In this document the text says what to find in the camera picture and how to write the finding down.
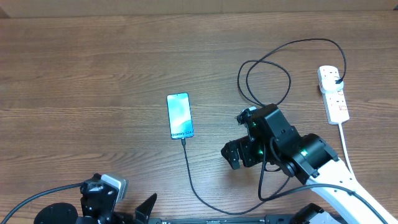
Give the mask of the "blue Galaxy smartphone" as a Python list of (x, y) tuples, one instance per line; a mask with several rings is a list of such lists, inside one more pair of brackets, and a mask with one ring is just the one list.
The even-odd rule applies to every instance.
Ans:
[(188, 93), (167, 95), (167, 109), (171, 138), (192, 138), (194, 129)]

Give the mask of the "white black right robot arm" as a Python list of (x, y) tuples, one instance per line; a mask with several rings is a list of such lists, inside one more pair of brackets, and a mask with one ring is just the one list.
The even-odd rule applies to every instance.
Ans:
[(236, 119), (248, 134), (226, 143), (221, 150), (232, 169), (277, 165), (285, 175), (302, 183), (302, 187), (288, 190), (286, 195), (310, 189), (347, 223), (397, 223), (325, 140), (313, 133), (299, 135), (275, 104), (245, 109)]

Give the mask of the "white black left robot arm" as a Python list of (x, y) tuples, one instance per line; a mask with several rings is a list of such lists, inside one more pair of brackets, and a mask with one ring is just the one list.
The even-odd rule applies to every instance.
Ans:
[(128, 181), (116, 175), (94, 174), (80, 187), (83, 213), (81, 217), (73, 205), (55, 203), (43, 208), (35, 217), (34, 224), (148, 223), (157, 194), (152, 194), (135, 209), (133, 214), (114, 210), (116, 204), (124, 199), (127, 187)]

